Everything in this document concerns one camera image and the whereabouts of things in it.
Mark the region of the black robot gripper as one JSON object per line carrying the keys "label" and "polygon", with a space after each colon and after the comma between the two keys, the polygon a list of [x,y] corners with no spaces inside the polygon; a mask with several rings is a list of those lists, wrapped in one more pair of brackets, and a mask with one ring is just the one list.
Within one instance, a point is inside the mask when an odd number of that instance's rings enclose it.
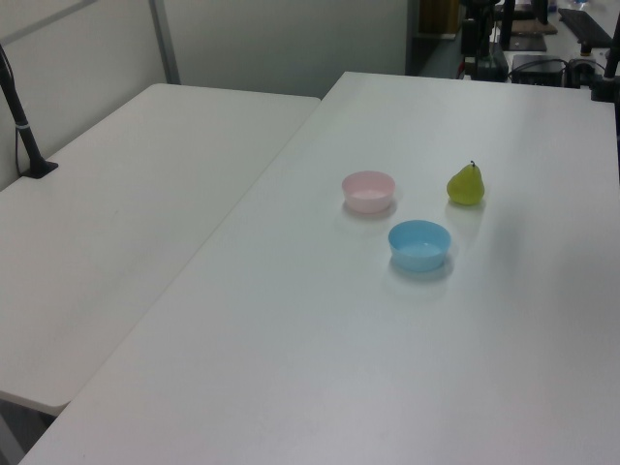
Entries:
{"label": "black robot gripper", "polygon": [[481,61],[482,80],[506,80],[507,60],[504,55],[490,55],[490,34],[494,21],[486,18],[466,18],[461,24],[461,54],[463,58],[463,77],[475,78],[477,59]]}

